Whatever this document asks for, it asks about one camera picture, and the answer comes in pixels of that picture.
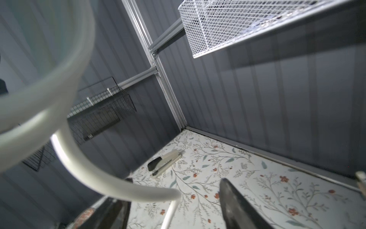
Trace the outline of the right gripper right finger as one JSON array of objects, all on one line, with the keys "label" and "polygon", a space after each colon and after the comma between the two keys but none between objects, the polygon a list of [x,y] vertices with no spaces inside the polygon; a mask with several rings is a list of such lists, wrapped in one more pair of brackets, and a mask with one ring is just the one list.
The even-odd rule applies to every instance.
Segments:
[{"label": "right gripper right finger", "polygon": [[223,178],[220,180],[219,189],[220,205],[226,228],[272,228],[228,179]]}]

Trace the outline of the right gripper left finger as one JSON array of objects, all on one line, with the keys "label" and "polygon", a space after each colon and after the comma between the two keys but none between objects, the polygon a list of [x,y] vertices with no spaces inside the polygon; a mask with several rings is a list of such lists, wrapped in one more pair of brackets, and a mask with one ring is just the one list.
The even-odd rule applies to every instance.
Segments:
[{"label": "right gripper left finger", "polygon": [[78,229],[126,229],[131,204],[108,197]]}]

